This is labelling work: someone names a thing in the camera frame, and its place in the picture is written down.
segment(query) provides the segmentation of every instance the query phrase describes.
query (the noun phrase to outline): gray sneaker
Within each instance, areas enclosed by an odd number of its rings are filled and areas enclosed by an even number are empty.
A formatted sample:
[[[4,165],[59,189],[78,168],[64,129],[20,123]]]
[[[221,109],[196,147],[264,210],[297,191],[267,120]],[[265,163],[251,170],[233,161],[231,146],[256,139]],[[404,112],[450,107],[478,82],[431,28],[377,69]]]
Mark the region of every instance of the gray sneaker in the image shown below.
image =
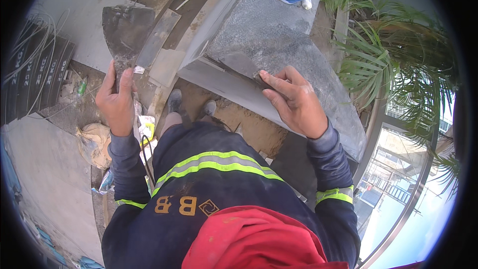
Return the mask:
[[[197,117],[197,119],[200,120],[205,116],[213,117],[215,112],[216,112],[216,101],[207,100],[207,102],[203,105],[203,109],[199,113],[199,116]]]
[[[181,90],[173,89],[168,98],[168,113],[179,112],[181,109],[182,93]]]

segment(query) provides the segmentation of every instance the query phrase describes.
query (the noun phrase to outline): yellow reflective band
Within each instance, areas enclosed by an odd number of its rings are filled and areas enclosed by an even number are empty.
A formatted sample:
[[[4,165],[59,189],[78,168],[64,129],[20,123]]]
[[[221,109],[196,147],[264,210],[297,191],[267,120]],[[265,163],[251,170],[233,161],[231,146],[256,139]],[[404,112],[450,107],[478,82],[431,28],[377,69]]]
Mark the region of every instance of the yellow reflective band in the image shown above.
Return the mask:
[[[138,202],[129,201],[129,200],[119,200],[119,201],[116,201],[116,203],[118,205],[130,204],[131,206],[135,206],[135,207],[138,207],[140,209],[143,209],[147,205],[146,203],[138,203]]]
[[[338,200],[352,203],[353,193],[354,193],[354,185],[347,188],[334,188],[331,190],[326,190],[324,192],[317,191],[317,193],[315,194],[315,205],[317,206],[319,202],[326,200],[328,198],[335,198]]]
[[[270,168],[261,166],[253,158],[238,152],[204,152],[174,165],[172,169],[158,179],[156,189],[153,191],[152,196],[158,193],[161,186],[168,179],[184,177],[188,173],[198,172],[203,168],[212,168],[220,171],[240,170],[255,173],[268,179],[284,181]]]

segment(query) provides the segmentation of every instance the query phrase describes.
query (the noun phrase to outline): black cable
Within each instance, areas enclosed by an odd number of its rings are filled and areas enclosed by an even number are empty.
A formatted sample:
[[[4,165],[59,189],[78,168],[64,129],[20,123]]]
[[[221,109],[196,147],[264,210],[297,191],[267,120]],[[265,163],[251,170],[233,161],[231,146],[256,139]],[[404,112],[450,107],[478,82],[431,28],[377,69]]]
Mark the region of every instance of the black cable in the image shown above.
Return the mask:
[[[141,137],[141,146],[143,148],[143,157],[144,157],[144,163],[146,164],[146,169],[148,170],[149,177],[152,179],[152,184],[156,186],[156,181],[154,180],[154,176],[151,174],[151,170],[148,165],[148,160],[146,159],[146,153],[144,152],[144,139],[148,141],[148,144],[150,146],[150,151],[151,151],[151,157],[152,157],[152,147],[151,147],[151,142],[149,141],[148,137],[143,134],[143,137]]]

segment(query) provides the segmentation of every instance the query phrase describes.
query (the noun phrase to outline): hand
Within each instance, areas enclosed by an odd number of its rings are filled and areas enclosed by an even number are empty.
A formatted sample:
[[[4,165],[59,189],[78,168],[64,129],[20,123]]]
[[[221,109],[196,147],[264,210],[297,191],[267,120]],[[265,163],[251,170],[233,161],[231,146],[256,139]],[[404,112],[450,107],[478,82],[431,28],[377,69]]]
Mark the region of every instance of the hand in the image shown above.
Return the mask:
[[[265,89],[262,93],[290,129],[308,138],[319,138],[324,134],[328,127],[326,114],[314,88],[294,67],[287,66],[275,76],[264,70],[259,75],[275,89]]]
[[[111,61],[103,85],[96,95],[96,105],[108,121],[113,135],[128,136],[133,129],[134,121],[134,104],[131,91],[138,91],[133,80],[133,69],[124,70],[119,81],[119,93],[112,92],[115,78],[114,61]]]

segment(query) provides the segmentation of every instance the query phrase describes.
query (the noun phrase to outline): trowel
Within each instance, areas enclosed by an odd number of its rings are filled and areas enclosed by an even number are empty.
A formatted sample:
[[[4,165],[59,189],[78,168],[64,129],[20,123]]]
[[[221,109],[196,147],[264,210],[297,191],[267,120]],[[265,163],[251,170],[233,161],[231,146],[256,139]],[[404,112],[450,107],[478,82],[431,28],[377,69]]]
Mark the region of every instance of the trowel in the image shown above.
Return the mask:
[[[113,92],[120,91],[123,71],[132,67],[154,22],[154,10],[129,4],[103,8],[103,33],[115,60],[116,80]]]

